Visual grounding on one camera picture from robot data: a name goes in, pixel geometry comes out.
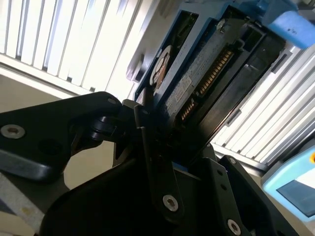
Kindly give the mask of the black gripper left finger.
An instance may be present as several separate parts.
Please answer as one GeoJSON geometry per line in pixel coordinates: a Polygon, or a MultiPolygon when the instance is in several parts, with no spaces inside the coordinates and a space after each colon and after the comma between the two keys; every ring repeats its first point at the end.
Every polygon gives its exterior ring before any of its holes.
{"type": "Polygon", "coordinates": [[[142,105],[97,92],[2,113],[0,128],[4,172],[53,182],[72,156],[110,141],[118,146],[117,166],[136,163],[158,214],[174,225],[184,216],[172,162],[160,154],[155,116],[142,105]]]}

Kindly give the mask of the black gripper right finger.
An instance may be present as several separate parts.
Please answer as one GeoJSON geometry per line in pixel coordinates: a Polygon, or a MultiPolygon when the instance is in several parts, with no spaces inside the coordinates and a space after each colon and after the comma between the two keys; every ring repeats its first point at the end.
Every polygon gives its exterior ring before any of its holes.
{"type": "Polygon", "coordinates": [[[233,157],[217,159],[206,147],[197,173],[217,236],[293,236],[295,230],[233,157]]]}

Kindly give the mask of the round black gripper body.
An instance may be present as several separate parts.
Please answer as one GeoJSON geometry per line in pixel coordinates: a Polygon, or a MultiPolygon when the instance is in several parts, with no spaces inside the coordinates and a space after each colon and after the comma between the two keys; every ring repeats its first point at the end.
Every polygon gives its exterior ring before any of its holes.
{"type": "Polygon", "coordinates": [[[200,181],[175,171],[185,207],[179,225],[154,209],[147,183],[128,161],[60,196],[41,223],[43,236],[205,236],[197,200],[200,181]]]}

